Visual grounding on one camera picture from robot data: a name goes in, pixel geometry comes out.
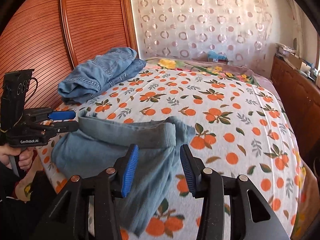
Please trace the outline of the person's left forearm dark sleeve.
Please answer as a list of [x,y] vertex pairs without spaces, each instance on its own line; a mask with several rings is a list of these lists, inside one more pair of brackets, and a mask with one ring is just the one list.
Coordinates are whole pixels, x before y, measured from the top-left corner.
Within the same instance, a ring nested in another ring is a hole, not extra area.
[[27,202],[12,198],[17,182],[13,171],[1,164],[1,239],[31,239],[56,197],[44,171],[36,172]]

